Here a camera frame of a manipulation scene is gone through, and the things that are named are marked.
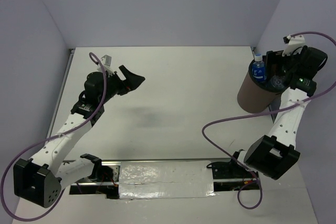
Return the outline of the blue label bottle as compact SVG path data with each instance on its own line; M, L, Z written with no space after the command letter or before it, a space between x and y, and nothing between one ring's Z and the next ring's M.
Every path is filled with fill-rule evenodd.
M254 62L251 66L251 72L256 81L264 82L266 80L266 67L262 54L254 55Z
M286 87L285 85L285 76L274 75L268 82L268 86L275 90L282 90Z

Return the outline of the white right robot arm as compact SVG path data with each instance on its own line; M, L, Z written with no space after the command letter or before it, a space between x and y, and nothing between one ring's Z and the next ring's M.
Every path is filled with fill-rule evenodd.
M328 55L313 47L299 47L292 52L281 69L268 82L282 92L280 112L277 113L270 132L257 140L247 151L235 152L236 160L228 164L233 177L250 170L279 179L299 159L296 151L296 134L309 98L316 91L313 78L327 62Z

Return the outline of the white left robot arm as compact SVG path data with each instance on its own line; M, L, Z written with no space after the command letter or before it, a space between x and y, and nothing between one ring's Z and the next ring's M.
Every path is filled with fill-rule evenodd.
M104 113L104 104L115 95L125 95L137 89L145 77L133 74L120 66L125 79L116 72L92 72L87 75L84 90L56 134L30 159L20 158L13 167L14 193L44 208L50 207L67 186L82 178L100 181L103 178L102 160L82 154L74 162L65 157L76 143L97 123Z

